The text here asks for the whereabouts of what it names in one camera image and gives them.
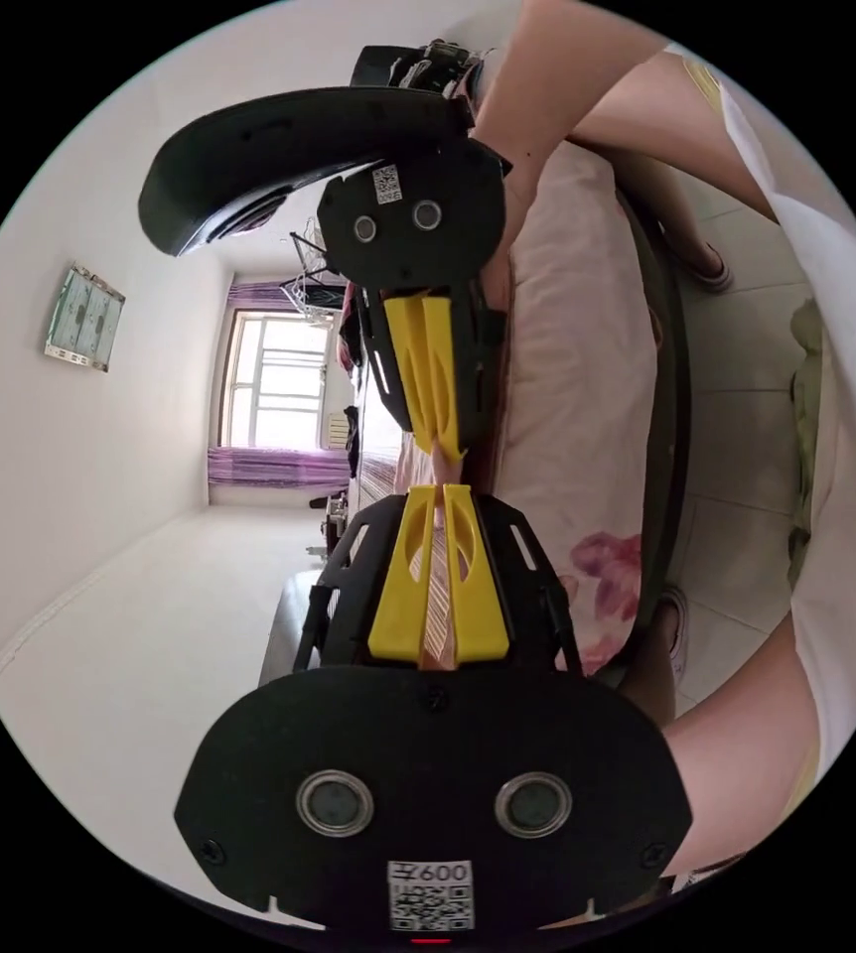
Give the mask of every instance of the white shirt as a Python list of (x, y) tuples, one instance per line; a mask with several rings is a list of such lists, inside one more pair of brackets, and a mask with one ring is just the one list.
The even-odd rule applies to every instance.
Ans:
[(856, 729), (856, 220), (769, 111), (731, 81), (720, 82), (726, 129), (779, 219), (822, 315), (811, 540), (791, 602), (796, 647), (818, 711), (821, 777)]

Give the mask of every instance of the white floor tile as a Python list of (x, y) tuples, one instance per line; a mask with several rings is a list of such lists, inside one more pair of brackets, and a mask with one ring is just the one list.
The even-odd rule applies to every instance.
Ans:
[(734, 675), (766, 640), (763, 632), (689, 603), (689, 657), (680, 689), (701, 702)]
[(727, 196), (726, 193), (708, 186), (699, 179), (686, 175), (685, 172), (677, 172), (676, 175), (679, 178), (680, 187), (686, 193), (686, 197), (700, 221), (744, 207), (732, 196)]
[(693, 390), (788, 390), (805, 356), (789, 322), (810, 297), (808, 285), (799, 284), (690, 300)]
[[(806, 280), (783, 230), (750, 208), (709, 218), (702, 222), (700, 231), (732, 269), (731, 291), (795, 285)], [(701, 298), (709, 293), (694, 290), (694, 294)]]
[(771, 632), (789, 607), (790, 527), (778, 513), (698, 499), (680, 575), (686, 597)]
[(679, 582), (683, 571), (683, 560), (686, 558), (686, 548), (689, 546), (689, 535), (693, 529), (693, 513), (696, 510), (696, 498), (688, 493), (683, 498), (683, 508), (679, 514), (679, 526), (676, 529), (676, 544), (673, 546), (673, 555), (666, 571), (666, 579), (671, 583)]
[(737, 391), (693, 396), (688, 492), (792, 513), (797, 454), (787, 393)]
[(695, 698), (689, 698), (682, 692), (676, 693), (676, 717), (685, 715), (690, 709), (695, 708), (699, 702)]

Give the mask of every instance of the white wall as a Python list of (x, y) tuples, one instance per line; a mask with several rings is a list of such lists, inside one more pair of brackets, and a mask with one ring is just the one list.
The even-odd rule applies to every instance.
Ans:
[(211, 507), (105, 566), (0, 672), (0, 716), (76, 819), (139, 870), (226, 899), (173, 823), (213, 722), (256, 688), (317, 514)]
[[(60, 592), (206, 501), (215, 335), (229, 282), (137, 218), (168, 134), (133, 82), (57, 150), (0, 230), (0, 649)], [(127, 299), (109, 373), (43, 356), (78, 260)]]

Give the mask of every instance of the person's leg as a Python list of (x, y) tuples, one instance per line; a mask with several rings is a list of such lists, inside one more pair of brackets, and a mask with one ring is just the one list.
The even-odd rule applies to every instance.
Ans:
[(618, 691), (664, 728), (676, 717), (676, 685), (670, 660), (670, 650), (679, 635), (676, 606), (666, 600), (660, 602), (649, 629), (638, 635), (642, 641)]
[(569, 138), (587, 148), (649, 156), (775, 221), (722, 116), (690, 76), (682, 57), (661, 53), (631, 70)]
[(721, 278), (725, 272), (723, 259), (699, 233), (696, 215), (676, 172), (637, 152), (603, 148), (596, 151), (614, 167), (618, 185), (655, 215), (676, 256), (704, 278)]

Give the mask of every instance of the person's arm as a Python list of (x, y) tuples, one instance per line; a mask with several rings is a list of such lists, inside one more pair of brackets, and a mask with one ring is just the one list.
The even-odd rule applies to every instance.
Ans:
[(818, 750), (791, 614), (728, 682), (663, 733), (693, 815), (665, 876), (711, 867), (771, 834)]
[(535, 186), (584, 116), (666, 44), (646, 27), (580, 0), (524, 0), (475, 136)]

